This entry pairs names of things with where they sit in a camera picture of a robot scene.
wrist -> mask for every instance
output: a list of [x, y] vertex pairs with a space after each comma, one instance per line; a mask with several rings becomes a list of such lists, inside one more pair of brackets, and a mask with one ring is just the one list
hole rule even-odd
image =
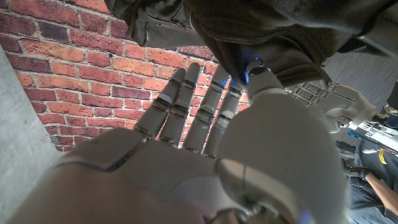
[[369, 173], [366, 175], [365, 180], [368, 181], [368, 182], [370, 182], [370, 181], [372, 181], [374, 178], [375, 178], [375, 176], [374, 176], [371, 172], [369, 172]]

person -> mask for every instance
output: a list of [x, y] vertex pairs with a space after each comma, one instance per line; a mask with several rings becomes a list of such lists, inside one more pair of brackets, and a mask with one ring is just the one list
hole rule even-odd
[[379, 153], [363, 153], [365, 149], [380, 148], [364, 139], [356, 148], [354, 163], [359, 167], [351, 168], [349, 176], [357, 173], [356, 177], [367, 184], [350, 182], [346, 215], [353, 223], [398, 223], [398, 157], [384, 152], [383, 164]]

gray floor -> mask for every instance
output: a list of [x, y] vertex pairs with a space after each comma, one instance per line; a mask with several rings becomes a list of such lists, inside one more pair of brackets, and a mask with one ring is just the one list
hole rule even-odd
[[[351, 86], [361, 92], [380, 111], [386, 105], [395, 82], [398, 80], [398, 59], [368, 54], [336, 54], [325, 63], [325, 71], [334, 82]], [[347, 129], [335, 135], [336, 140], [355, 144], [346, 137]]]

concrete wall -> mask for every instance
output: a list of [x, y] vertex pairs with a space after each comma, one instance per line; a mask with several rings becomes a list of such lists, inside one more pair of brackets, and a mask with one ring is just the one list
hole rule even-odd
[[49, 140], [48, 132], [0, 47], [0, 223], [63, 154], [43, 140]]

brick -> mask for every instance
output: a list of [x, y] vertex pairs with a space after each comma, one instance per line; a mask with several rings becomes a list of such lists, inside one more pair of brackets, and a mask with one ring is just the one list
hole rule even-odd
[[86, 120], [84, 118], [76, 118], [67, 116], [67, 123], [72, 126], [86, 126]]
[[52, 90], [33, 90], [33, 89], [25, 89], [26, 95], [30, 100], [49, 100], [55, 101], [57, 100], [55, 97], [55, 93]]
[[89, 34], [80, 30], [72, 30], [70, 35], [74, 44], [83, 47], [104, 50], [118, 55], [123, 52], [122, 42], [115, 38]]
[[163, 79], [169, 80], [169, 79], [171, 79], [173, 74], [174, 74], [174, 69], [173, 68], [159, 65], [157, 67], [157, 71], [155, 73], [155, 76], [157, 78], [163, 78]]
[[61, 42], [68, 43], [69, 37], [67, 33], [67, 28], [56, 26], [53, 24], [48, 24], [46, 22], [38, 22], [42, 37], [59, 40]]
[[51, 73], [48, 60], [17, 57], [15, 55], [7, 55], [8, 61], [14, 69], [26, 70], [31, 72]]
[[184, 142], [186, 137], [187, 137], [187, 134], [182, 134], [181, 138], [180, 138], [180, 141]]
[[99, 52], [88, 52], [87, 56], [88, 56], [87, 61], [90, 64], [99, 67], [107, 67], [111, 65], [111, 62], [109, 61], [109, 56], [107, 54]]
[[148, 108], [151, 106], [152, 102], [151, 101], [143, 101], [142, 102], [142, 109], [148, 110]]
[[223, 91], [223, 94], [221, 94], [221, 99], [223, 100], [224, 97], [226, 96], [226, 94], [228, 93], [228, 91]]
[[81, 19], [81, 25], [85, 29], [99, 32], [100, 34], [106, 31], [107, 21], [103, 17], [82, 11], [79, 11], [79, 14]]
[[94, 109], [94, 115], [95, 116], [103, 116], [103, 117], [109, 117], [112, 116], [112, 110], [111, 109]]
[[135, 98], [142, 100], [149, 100], [150, 93], [145, 90], [135, 90], [132, 88], [116, 87], [112, 88], [112, 96], [121, 98]]
[[104, 119], [104, 118], [87, 118], [87, 124], [90, 126], [101, 127], [124, 127], [124, 120], [122, 119]]
[[35, 87], [32, 76], [17, 72], [17, 77], [23, 87]]
[[52, 62], [52, 69], [56, 74], [68, 75], [70, 77], [76, 76], [76, 70], [73, 65], [60, 63], [60, 62]]
[[15, 12], [79, 26], [77, 13], [70, 7], [45, 0], [11, 0], [11, 3]]
[[70, 91], [57, 90], [56, 94], [61, 101], [69, 103], [79, 103], [79, 96], [77, 93], [72, 93]]
[[101, 96], [109, 96], [111, 94], [111, 89], [108, 85], [91, 82], [91, 93]]
[[160, 95], [160, 92], [152, 92], [152, 100], [156, 99]]
[[192, 124], [193, 119], [195, 119], [194, 117], [187, 117], [187, 119], [185, 120], [185, 124]]
[[137, 121], [126, 121], [126, 125], [124, 125], [124, 127], [127, 129], [132, 129], [136, 123]]
[[193, 97], [191, 101], [191, 106], [199, 106], [200, 104], [200, 99], [197, 97]]
[[179, 52], [187, 54], [187, 55], [193, 55], [197, 57], [201, 57], [204, 59], [211, 59], [211, 56], [213, 53], [208, 47], [180, 47]]
[[74, 136], [73, 137], [74, 145], [78, 145], [78, 144], [80, 144], [82, 142], [85, 142], [85, 141], [88, 141], [88, 140], [90, 140], [90, 139], [89, 138], [84, 138], [84, 137], [78, 137], [78, 136]]
[[190, 116], [196, 116], [198, 112], [198, 108], [197, 107], [191, 107], [191, 112], [190, 112]]
[[113, 68], [125, 72], [134, 72], [142, 75], [153, 76], [154, 64], [137, 60], [116, 57], [112, 59]]
[[87, 106], [73, 105], [69, 103], [51, 102], [47, 105], [54, 113], [66, 113], [76, 116], [93, 116], [91, 108]]
[[112, 128], [98, 128], [98, 134], [103, 134], [111, 129]]
[[157, 90], [162, 91], [166, 86], [167, 82], [163, 80], [158, 80], [155, 78], [146, 78], [144, 83], [144, 88], [147, 90]]
[[141, 101], [137, 100], [124, 100], [124, 106], [130, 109], [140, 109]]
[[220, 100], [220, 101], [218, 102], [218, 104], [217, 104], [217, 109], [220, 109], [221, 104], [223, 104], [223, 102]]
[[99, 12], [110, 14], [105, 2], [102, 0], [73, 0], [70, 2], [73, 2], [73, 4], [78, 6], [83, 6], [88, 9], [94, 9]]
[[90, 137], [95, 137], [98, 135], [98, 130], [96, 128], [89, 128], [89, 127], [73, 128], [73, 127], [62, 126], [60, 127], [60, 131], [61, 134], [66, 134], [66, 135], [84, 135]]
[[207, 77], [206, 77], [206, 75], [204, 75], [204, 74], [200, 74], [199, 75], [199, 78], [198, 78], [198, 85], [204, 85], [204, 84], [206, 84], [206, 81], [207, 81]]
[[128, 26], [124, 21], [111, 20], [111, 34], [115, 37], [131, 39], [127, 34]]
[[190, 128], [191, 128], [190, 125], [185, 125], [184, 132], [185, 132], [185, 133], [188, 133]]
[[99, 106], [106, 108], [122, 108], [123, 100], [121, 99], [111, 99], [107, 97], [101, 96], [91, 96], [87, 94], [83, 94], [81, 96], [83, 100], [83, 104], [87, 106]]
[[242, 97], [239, 99], [239, 102], [249, 103], [248, 95], [246, 93], [243, 93]]
[[125, 43], [124, 48], [126, 49], [124, 53], [125, 56], [142, 60], [145, 59], [145, 47], [140, 47], [136, 44]]
[[47, 105], [44, 103], [35, 103], [32, 102], [33, 109], [35, 109], [36, 113], [43, 113], [47, 110]]
[[62, 152], [69, 152], [74, 149], [73, 146], [62, 146]]
[[0, 0], [0, 8], [7, 9], [7, 1], [6, 0]]
[[216, 64], [216, 63], [206, 62], [205, 73], [214, 75], [214, 73], [216, 72], [217, 66], [218, 66], [218, 64]]
[[194, 95], [195, 96], [205, 96], [206, 91], [207, 91], [207, 88], [197, 86], [197, 88], [195, 89]]
[[65, 145], [72, 145], [73, 144], [73, 138], [72, 137], [58, 137], [58, 141], [60, 144], [65, 144]]
[[186, 56], [177, 55], [160, 49], [147, 49], [148, 59], [162, 65], [170, 65], [173, 67], [183, 68], [185, 66]]
[[12, 34], [32, 35], [36, 27], [30, 19], [0, 14], [0, 31]]
[[189, 68], [189, 66], [190, 66], [192, 63], [198, 63], [200, 66], [204, 66], [204, 65], [205, 65], [205, 61], [202, 60], [202, 59], [190, 58], [190, 59], [188, 59], [187, 68]]
[[17, 53], [22, 52], [21, 47], [19, 46], [17, 40], [8, 35], [0, 34], [0, 44], [3, 50], [7, 50], [10, 52], [17, 52]]
[[46, 115], [38, 115], [39, 119], [43, 124], [65, 124], [65, 120], [63, 116], [59, 114], [46, 114]]
[[245, 110], [246, 108], [250, 107], [250, 105], [247, 104], [240, 104], [238, 111], [241, 112], [242, 110]]
[[142, 78], [135, 75], [124, 75], [126, 86], [134, 88], [142, 88]]
[[88, 93], [88, 82], [60, 76], [38, 75], [37, 82], [40, 87], [64, 88], [67, 90], [83, 91]]
[[97, 80], [106, 83], [122, 83], [122, 76], [117, 72], [107, 71], [100, 68], [79, 66], [79, 74], [82, 78]]
[[118, 118], [128, 118], [138, 121], [138, 119], [144, 114], [143, 111], [137, 110], [115, 110], [114, 115]]
[[75, 47], [29, 39], [25, 39], [22, 42], [28, 54], [59, 58], [72, 62], [81, 62], [85, 59], [83, 51]]
[[47, 130], [49, 135], [58, 134], [58, 127], [56, 127], [56, 126], [47, 126], [47, 127], [45, 127], [45, 129]]

